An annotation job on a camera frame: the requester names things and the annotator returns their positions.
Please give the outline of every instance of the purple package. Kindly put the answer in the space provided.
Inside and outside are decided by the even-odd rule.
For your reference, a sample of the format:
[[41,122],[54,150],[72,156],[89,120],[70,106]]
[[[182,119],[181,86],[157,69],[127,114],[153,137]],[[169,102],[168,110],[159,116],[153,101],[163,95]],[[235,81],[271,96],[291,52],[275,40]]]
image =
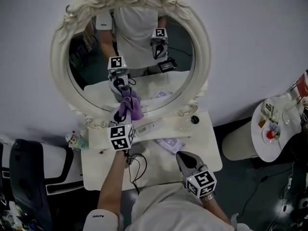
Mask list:
[[172,154],[176,154],[178,151],[185,147],[185,143],[182,143],[180,139],[169,138],[169,139],[157,139],[155,140],[162,148],[169,151]]

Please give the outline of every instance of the small bottle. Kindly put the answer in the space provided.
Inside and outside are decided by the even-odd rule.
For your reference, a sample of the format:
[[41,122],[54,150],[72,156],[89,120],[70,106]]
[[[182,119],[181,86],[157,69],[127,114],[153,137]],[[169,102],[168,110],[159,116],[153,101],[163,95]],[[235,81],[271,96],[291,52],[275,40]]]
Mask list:
[[89,148],[89,142],[83,139],[81,136],[75,134],[75,131],[70,132],[65,137],[66,142],[68,142],[68,147],[73,150],[80,151]]

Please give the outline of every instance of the white wall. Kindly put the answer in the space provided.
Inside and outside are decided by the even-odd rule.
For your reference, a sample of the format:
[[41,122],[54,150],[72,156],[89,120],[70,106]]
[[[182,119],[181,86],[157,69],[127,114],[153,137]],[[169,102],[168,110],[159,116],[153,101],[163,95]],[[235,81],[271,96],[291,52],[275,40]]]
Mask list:
[[[72,0],[0,0],[0,132],[28,139],[81,126],[50,71],[54,29]],[[308,0],[191,0],[211,41],[214,125],[286,90],[307,68]]]

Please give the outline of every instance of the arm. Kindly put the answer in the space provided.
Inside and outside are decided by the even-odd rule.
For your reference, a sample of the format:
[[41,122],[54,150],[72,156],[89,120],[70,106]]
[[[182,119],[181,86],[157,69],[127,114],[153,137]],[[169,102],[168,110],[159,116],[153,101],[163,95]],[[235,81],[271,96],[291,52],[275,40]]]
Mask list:
[[230,219],[226,216],[226,214],[220,209],[215,199],[204,200],[201,199],[204,209],[207,209],[209,212],[214,214],[219,219],[223,220],[225,223],[231,225]]
[[166,28],[167,20],[165,16],[158,17],[158,26],[157,28]]
[[122,151],[115,153],[114,161],[110,171],[101,188],[97,208],[108,210],[117,216],[120,215],[120,202],[122,193],[122,182],[126,158]]
[[107,59],[116,56],[116,52],[112,45],[111,30],[100,31],[100,44],[102,52]]

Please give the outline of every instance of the white shirt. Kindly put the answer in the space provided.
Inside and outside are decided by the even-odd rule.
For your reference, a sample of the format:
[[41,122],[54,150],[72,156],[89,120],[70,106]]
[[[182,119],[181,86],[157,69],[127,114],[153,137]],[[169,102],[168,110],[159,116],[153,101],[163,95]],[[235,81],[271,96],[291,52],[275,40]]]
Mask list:
[[[131,213],[132,224],[125,231],[233,231],[233,226],[202,207],[202,203],[181,184],[153,186],[138,196]],[[122,231],[123,219],[106,210],[93,210],[84,231]],[[238,225],[238,231],[251,231]]]
[[[158,11],[125,7],[114,9],[117,49],[130,69],[157,65],[166,59],[155,60],[150,45],[151,35],[158,25]],[[96,16],[97,30],[113,29],[109,11]]]

